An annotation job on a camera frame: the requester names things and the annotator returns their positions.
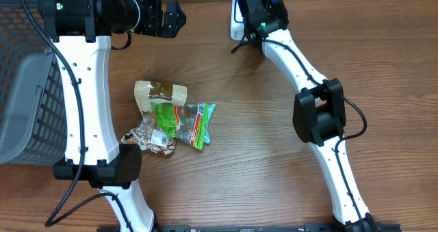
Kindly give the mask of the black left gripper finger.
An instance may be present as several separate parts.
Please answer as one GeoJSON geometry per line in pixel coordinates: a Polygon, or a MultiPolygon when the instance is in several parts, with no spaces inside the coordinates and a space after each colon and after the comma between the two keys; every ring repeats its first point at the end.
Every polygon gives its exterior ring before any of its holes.
{"type": "Polygon", "coordinates": [[[175,38],[185,22],[167,24],[162,26],[162,38],[175,38]]]}
{"type": "Polygon", "coordinates": [[[166,11],[164,12],[165,24],[185,24],[187,16],[181,9],[177,0],[167,0],[166,11]]]}

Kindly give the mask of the teal snack packet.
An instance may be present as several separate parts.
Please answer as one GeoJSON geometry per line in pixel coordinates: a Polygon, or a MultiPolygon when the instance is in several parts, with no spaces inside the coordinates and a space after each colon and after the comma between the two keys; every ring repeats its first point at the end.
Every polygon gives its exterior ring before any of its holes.
{"type": "Polygon", "coordinates": [[[211,124],[211,120],[212,117],[214,115],[214,111],[216,109],[216,104],[209,104],[209,108],[208,108],[208,114],[207,114],[207,122],[205,125],[205,132],[204,132],[204,143],[205,144],[210,144],[211,143],[211,137],[210,137],[210,133],[209,133],[209,125],[211,124]]]}

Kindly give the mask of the green candy packet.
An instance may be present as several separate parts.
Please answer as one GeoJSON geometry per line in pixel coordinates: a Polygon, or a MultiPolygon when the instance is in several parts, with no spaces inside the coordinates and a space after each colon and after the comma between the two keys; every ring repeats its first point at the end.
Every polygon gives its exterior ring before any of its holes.
{"type": "Polygon", "coordinates": [[[169,138],[177,138],[198,150],[202,150],[205,143],[210,107],[208,103],[173,105],[151,102],[160,129],[169,138]]]}

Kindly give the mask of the beige nut snack bag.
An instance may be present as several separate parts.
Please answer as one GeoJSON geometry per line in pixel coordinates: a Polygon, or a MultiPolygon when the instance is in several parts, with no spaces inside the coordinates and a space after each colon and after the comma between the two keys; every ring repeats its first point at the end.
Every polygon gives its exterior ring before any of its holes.
{"type": "Polygon", "coordinates": [[[140,123],[120,140],[123,144],[136,144],[142,151],[156,155],[172,155],[177,139],[169,138],[158,125],[151,103],[184,105],[188,95],[185,86],[163,84],[157,81],[136,81],[134,97],[141,112],[140,123]]]}

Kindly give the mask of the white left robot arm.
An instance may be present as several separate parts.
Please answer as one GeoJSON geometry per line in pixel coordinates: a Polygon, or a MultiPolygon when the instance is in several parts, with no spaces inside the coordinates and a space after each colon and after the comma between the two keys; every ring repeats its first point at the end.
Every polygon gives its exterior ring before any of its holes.
{"type": "Polygon", "coordinates": [[[113,34],[174,38],[187,20],[179,2],[39,0],[38,11],[60,68],[66,111],[66,150],[54,164],[55,178],[96,188],[120,231],[158,231],[138,182],[141,150],[116,139],[108,64],[113,34]]]}

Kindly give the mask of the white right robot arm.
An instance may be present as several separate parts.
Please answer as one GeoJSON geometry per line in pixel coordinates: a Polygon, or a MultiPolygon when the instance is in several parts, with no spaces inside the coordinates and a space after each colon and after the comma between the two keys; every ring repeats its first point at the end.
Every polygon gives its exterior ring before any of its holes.
{"type": "Polygon", "coordinates": [[[377,231],[361,198],[346,152],[345,106],[360,109],[344,96],[338,79],[327,79],[306,59],[288,29],[283,0],[234,0],[243,36],[239,45],[257,47],[291,83],[295,93],[292,124],[315,154],[328,186],[335,231],[377,231]]]}

